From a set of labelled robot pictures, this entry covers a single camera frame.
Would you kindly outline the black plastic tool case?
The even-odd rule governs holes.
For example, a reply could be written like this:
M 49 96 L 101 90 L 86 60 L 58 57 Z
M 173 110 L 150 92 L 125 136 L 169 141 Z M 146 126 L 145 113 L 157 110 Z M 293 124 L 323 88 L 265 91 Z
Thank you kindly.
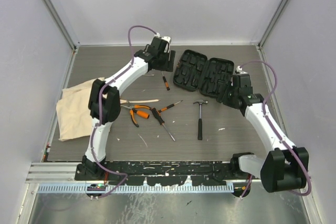
M 234 62 L 221 58 L 208 59 L 204 54 L 185 50 L 175 68 L 173 83 L 182 89 L 218 98 L 224 93 L 234 72 Z

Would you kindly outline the orange black slim screwdriver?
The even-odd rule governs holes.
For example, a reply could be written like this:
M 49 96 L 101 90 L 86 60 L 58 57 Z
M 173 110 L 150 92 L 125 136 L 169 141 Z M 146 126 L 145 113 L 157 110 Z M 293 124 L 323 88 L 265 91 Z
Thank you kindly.
M 183 100 L 180 100 L 180 101 L 178 101 L 178 102 L 172 103 L 172 104 L 170 104 L 170 105 L 168 105 L 168 106 L 166 106 L 166 107 L 164 107 L 164 108 L 158 110 L 158 112 L 159 112 L 159 113 L 164 112 L 164 111 L 166 111 L 166 110 L 168 110 L 168 109 L 170 109 L 170 108 L 176 106 L 177 104 L 181 103 L 182 101 L 183 101 Z

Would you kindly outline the black handled claw hammer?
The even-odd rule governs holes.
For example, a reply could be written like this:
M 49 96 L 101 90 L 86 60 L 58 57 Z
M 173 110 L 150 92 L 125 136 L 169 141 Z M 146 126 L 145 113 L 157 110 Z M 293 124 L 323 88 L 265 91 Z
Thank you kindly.
M 197 100 L 197 101 L 193 102 L 193 104 L 198 104 L 199 105 L 197 139 L 201 141 L 203 139 L 202 105 L 203 104 L 208 104 L 208 100 Z

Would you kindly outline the black handled large screwdriver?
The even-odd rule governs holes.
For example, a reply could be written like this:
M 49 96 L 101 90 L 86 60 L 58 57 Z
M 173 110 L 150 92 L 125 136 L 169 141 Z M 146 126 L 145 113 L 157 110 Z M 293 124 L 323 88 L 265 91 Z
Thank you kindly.
M 151 109 L 152 115 L 154 116 L 154 118 L 159 122 L 159 124 L 161 126 L 163 126 L 163 128 L 167 131 L 168 135 L 170 136 L 170 138 L 175 142 L 176 139 L 174 138 L 174 136 L 171 134 L 171 132 L 168 130 L 168 128 L 165 126 L 165 122 L 161 117 L 160 112 L 156 109 L 156 108 L 152 108 Z

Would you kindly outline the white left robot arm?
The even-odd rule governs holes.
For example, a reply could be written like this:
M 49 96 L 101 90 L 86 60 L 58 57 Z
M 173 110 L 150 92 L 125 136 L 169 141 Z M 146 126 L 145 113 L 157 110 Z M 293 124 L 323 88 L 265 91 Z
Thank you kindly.
M 75 180 L 103 179 L 107 172 L 104 162 L 108 135 L 121 111 L 120 96 L 135 80 L 151 70 L 173 71 L 175 52 L 171 52 L 170 44 L 171 37 L 157 34 L 117 73 L 106 81 L 96 79 L 93 82 L 88 103 L 92 130 L 88 148 L 77 166 Z

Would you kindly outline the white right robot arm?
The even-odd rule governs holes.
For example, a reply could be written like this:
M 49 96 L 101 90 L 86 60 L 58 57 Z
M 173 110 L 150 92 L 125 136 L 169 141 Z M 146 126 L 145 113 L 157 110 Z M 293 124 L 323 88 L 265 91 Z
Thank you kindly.
M 269 193 L 310 189 L 308 151 L 304 147 L 297 147 L 286 137 L 270 114 L 263 96 L 253 92 L 250 75 L 233 75 L 225 83 L 224 93 L 220 97 L 222 104 L 241 112 L 268 153 L 264 159 L 251 152 L 233 154 L 230 160 L 232 176 L 241 179 L 250 174 L 259 178 Z

